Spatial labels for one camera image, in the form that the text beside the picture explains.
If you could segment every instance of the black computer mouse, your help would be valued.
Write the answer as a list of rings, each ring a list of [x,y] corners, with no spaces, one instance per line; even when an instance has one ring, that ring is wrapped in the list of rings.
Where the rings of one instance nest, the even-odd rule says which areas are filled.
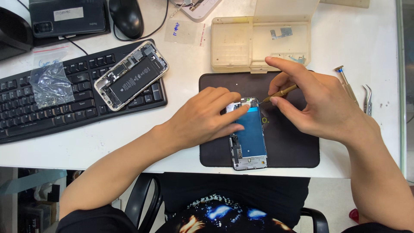
[[[109,0],[109,13],[115,26],[130,39],[139,39],[144,33],[137,0]]]

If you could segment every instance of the smartphone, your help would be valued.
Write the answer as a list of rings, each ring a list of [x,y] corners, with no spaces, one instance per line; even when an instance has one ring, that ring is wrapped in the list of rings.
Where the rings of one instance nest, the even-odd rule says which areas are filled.
[[[242,98],[231,103],[226,113],[248,104],[249,111],[235,121],[244,126],[244,130],[229,135],[231,160],[237,171],[267,167],[267,152],[260,116],[259,100],[255,97]]]
[[[94,87],[109,109],[118,111],[161,78],[168,68],[155,45],[144,41],[96,80]]]

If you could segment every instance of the person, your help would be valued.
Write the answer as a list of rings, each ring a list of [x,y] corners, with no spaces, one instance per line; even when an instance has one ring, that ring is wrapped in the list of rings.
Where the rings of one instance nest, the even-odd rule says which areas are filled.
[[[272,97],[272,104],[301,132],[338,141],[349,152],[360,225],[344,232],[414,231],[414,197],[376,121],[360,110],[336,77],[280,58],[265,61],[283,71],[271,81],[269,94],[296,83],[307,101],[303,111],[281,97]],[[240,99],[226,88],[208,87],[165,123],[98,160],[63,192],[56,232],[137,232],[128,217],[109,204],[151,164],[243,130],[234,121],[249,106],[219,113]],[[160,182],[169,195],[163,194],[167,221],[158,233],[293,232],[309,178],[169,173],[160,175]]]

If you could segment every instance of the keyboard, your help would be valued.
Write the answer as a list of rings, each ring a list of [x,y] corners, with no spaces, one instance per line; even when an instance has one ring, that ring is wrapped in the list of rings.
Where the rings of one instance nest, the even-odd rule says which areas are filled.
[[[30,71],[0,79],[0,144],[85,126],[100,120],[167,105],[162,78],[121,110],[111,111],[94,89],[94,81],[140,42],[64,61],[75,101],[39,109],[29,83]]]

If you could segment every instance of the black repair mat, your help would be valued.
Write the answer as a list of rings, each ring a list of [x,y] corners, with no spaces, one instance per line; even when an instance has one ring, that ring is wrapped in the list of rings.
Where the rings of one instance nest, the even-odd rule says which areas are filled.
[[[278,73],[204,74],[199,80],[199,91],[206,87],[226,87],[231,92],[239,92],[241,97],[257,97],[262,101],[267,97],[270,81]],[[306,107],[305,97],[300,89],[290,92],[286,99],[299,110]],[[300,132],[271,103],[261,104],[260,108],[264,123],[267,166],[316,167],[320,161],[319,138]],[[228,137],[200,145],[200,162],[206,167],[232,167]]]

